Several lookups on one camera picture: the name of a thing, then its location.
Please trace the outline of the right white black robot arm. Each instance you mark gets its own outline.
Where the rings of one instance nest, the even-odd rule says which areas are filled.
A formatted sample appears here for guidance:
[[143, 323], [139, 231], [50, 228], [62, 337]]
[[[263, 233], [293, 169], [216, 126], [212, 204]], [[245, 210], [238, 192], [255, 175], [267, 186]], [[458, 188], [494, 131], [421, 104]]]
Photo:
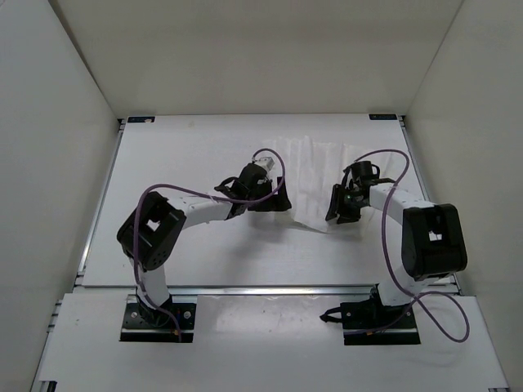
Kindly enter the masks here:
[[[382, 213], [382, 249], [390, 278], [375, 286], [366, 307], [369, 322], [385, 327], [396, 308], [407, 305], [435, 281], [464, 270], [467, 252], [457, 208], [434, 204], [400, 188], [370, 161], [353, 163], [343, 170], [333, 192], [325, 220], [352, 224], [362, 210]], [[387, 219], [401, 226], [400, 263], [394, 266], [387, 250]]]

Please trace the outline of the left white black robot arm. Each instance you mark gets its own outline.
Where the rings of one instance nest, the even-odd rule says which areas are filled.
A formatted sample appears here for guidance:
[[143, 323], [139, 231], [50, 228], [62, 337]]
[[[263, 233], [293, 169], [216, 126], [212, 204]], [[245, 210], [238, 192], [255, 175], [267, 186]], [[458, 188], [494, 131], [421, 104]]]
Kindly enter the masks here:
[[214, 194], [187, 189], [186, 197], [170, 201], [158, 192], [172, 185], [153, 185], [117, 233], [123, 253], [132, 263], [140, 316], [151, 326], [177, 326], [163, 265], [184, 229], [213, 221], [227, 221], [246, 211], [286, 212], [288, 199], [285, 176], [270, 178], [271, 160], [249, 163], [239, 176], [223, 180]]

